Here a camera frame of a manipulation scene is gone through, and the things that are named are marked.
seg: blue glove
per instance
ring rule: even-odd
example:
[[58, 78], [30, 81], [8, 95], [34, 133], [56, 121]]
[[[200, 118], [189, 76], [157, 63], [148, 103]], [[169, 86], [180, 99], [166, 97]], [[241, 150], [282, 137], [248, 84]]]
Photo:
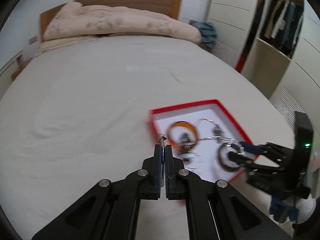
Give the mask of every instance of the blue glove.
[[269, 209], [270, 215], [274, 215], [277, 212], [277, 210], [281, 207], [285, 207], [288, 210], [289, 219], [291, 222], [297, 220], [297, 217], [299, 214], [299, 209], [293, 207], [293, 205], [291, 205], [291, 204], [285, 204], [283, 201], [281, 201], [280, 199], [278, 199], [276, 197], [272, 197], [272, 199], [271, 199], [271, 205], [270, 205], [270, 209]]

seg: blue cloth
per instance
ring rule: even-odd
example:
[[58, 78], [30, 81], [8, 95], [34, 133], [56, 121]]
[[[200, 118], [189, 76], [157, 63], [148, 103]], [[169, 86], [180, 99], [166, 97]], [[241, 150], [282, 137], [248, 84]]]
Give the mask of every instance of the blue cloth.
[[201, 33], [201, 43], [212, 48], [217, 40], [217, 31], [212, 23], [209, 22], [193, 22], [191, 24]]
[[285, 203], [283, 203], [280, 199], [278, 199], [276, 197], [272, 197], [272, 199], [271, 199], [271, 205], [270, 205], [270, 209], [269, 209], [270, 215], [274, 215], [276, 213], [276, 210], [280, 206], [285, 207], [289, 210], [289, 219], [291, 222], [297, 220], [299, 210], [295, 207], [286, 205]]

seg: orange bracelet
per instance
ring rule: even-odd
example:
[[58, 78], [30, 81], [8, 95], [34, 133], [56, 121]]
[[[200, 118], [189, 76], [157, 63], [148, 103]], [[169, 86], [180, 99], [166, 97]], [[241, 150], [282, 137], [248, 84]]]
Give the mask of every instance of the orange bracelet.
[[[181, 144], [180, 143], [177, 143], [175, 142], [174, 140], [172, 140], [171, 138], [171, 135], [170, 135], [170, 131], [172, 128], [174, 127], [185, 127], [187, 128], [188, 130], [190, 130], [192, 133], [193, 133], [193, 136], [196, 138], [196, 141], [191, 144], [191, 145], [186, 145], [186, 146], [183, 146], [184, 148], [181, 148]], [[194, 125], [192, 125], [191, 123], [189, 122], [185, 122], [185, 121], [178, 121], [178, 122], [175, 122], [175, 123], [172, 123], [168, 130], [167, 130], [167, 135], [168, 135], [168, 140], [169, 140], [169, 143], [172, 145], [173, 148], [175, 149], [178, 149], [181, 151], [181, 153], [185, 153], [185, 152], [188, 152], [190, 151], [192, 148], [194, 148], [198, 142], [198, 131], [196, 129], [196, 127]]]

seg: mattress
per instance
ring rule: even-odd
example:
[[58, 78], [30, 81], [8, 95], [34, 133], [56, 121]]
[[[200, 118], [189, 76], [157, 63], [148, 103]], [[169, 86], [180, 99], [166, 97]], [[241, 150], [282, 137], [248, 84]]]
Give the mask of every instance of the mattress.
[[[34, 58], [0, 101], [0, 204], [11, 224], [29, 240], [99, 180], [140, 169], [155, 144], [149, 109], [212, 98], [254, 143], [292, 147], [292, 131], [269, 101], [191, 42], [107, 37]], [[235, 185], [262, 201], [243, 181]], [[142, 201], [137, 239], [188, 239], [185, 207], [164, 193]]]

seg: closet shelf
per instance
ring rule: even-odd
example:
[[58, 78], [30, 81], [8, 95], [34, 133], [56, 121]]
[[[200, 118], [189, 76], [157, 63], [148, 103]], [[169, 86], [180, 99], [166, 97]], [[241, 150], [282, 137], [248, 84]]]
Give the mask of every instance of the closet shelf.
[[291, 59], [290, 59], [288, 56], [286, 56], [285, 54], [283, 54], [281, 51], [279, 51], [278, 49], [276, 49], [276, 48], [275, 48], [274, 46], [272, 46], [271, 44], [265, 42], [264, 40], [262, 40], [262, 39], [260, 39], [260, 38], [257, 38], [257, 40], [258, 40], [258, 41], [261, 41], [261, 42], [263, 42], [264, 44], [266, 44], [267, 46], [273, 48], [273, 49], [274, 49], [275, 51], [277, 51], [280, 55], [282, 55], [283, 57], [287, 58], [287, 60], [291, 61]]

